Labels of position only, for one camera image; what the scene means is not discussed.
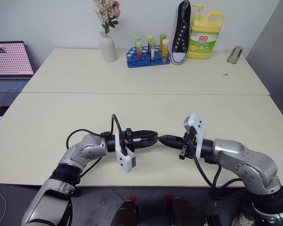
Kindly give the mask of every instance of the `pink flower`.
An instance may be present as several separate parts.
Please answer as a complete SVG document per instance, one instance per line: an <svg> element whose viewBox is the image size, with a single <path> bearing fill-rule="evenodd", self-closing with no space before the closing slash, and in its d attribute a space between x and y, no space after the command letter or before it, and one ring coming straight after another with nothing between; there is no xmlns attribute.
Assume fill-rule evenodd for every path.
<svg viewBox="0 0 283 226"><path fill-rule="evenodd" d="M118 3L118 1L115 1L114 3L113 3L113 5L114 5L114 7L113 7L113 9L114 9L114 14L113 14L113 16L115 16L115 18L118 18L119 17L119 15L121 14L121 11L119 10L119 3Z"/></svg>

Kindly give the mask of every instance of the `black sneaker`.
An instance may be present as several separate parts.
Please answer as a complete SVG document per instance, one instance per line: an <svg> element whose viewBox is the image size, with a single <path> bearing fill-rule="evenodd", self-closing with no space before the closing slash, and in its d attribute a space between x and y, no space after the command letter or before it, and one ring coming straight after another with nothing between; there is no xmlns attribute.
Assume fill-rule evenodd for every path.
<svg viewBox="0 0 283 226"><path fill-rule="evenodd" d="M190 42L191 5L188 0L177 8L176 31L172 43L171 58L173 64L181 64L187 56Z"/></svg>

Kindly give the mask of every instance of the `laptop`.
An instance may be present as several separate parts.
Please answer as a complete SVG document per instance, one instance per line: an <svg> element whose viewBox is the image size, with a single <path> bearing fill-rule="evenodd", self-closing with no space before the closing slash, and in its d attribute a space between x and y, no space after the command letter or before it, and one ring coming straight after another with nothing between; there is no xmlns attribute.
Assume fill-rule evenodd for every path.
<svg viewBox="0 0 283 226"><path fill-rule="evenodd" d="M33 76L23 41L0 42L0 107L10 106Z"/></svg>

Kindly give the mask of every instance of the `green cap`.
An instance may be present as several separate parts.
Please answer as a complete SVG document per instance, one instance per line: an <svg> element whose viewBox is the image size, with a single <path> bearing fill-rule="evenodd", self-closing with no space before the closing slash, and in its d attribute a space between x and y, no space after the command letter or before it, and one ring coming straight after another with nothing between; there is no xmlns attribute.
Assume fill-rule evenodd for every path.
<svg viewBox="0 0 283 226"><path fill-rule="evenodd" d="M156 41L151 40L151 41L149 42L149 44L150 44L151 46L155 46L155 45L156 45Z"/></svg>
<svg viewBox="0 0 283 226"><path fill-rule="evenodd" d="M159 37L160 39L166 39L166 34L161 34Z"/></svg>
<svg viewBox="0 0 283 226"><path fill-rule="evenodd" d="M135 43L135 45L136 45L136 47L142 47L142 42L141 42L141 41L137 41L137 42Z"/></svg>
<svg viewBox="0 0 283 226"><path fill-rule="evenodd" d="M151 41L151 40L154 39L154 36L153 36L152 34L148 34L148 35L147 35L147 39L148 39L149 41Z"/></svg>
<svg viewBox="0 0 283 226"><path fill-rule="evenodd" d="M135 37L134 37L134 40L135 41L140 41L142 38L140 37L140 36L138 36L138 35L136 35Z"/></svg>

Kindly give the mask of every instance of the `blue test tube rack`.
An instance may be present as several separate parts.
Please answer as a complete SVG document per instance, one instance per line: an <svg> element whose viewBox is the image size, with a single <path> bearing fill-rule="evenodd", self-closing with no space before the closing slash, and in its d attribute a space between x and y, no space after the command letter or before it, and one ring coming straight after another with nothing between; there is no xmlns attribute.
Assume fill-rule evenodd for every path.
<svg viewBox="0 0 283 226"><path fill-rule="evenodd" d="M129 68L133 67L147 67L147 66L157 66L157 65L168 65L170 63L169 57L170 53L166 57L166 61L162 62L162 55L159 46L155 46L155 56L154 62L151 61L150 53L148 51L148 46L142 47L142 58L138 59L136 56L135 47L132 47L127 53L127 65Z"/></svg>

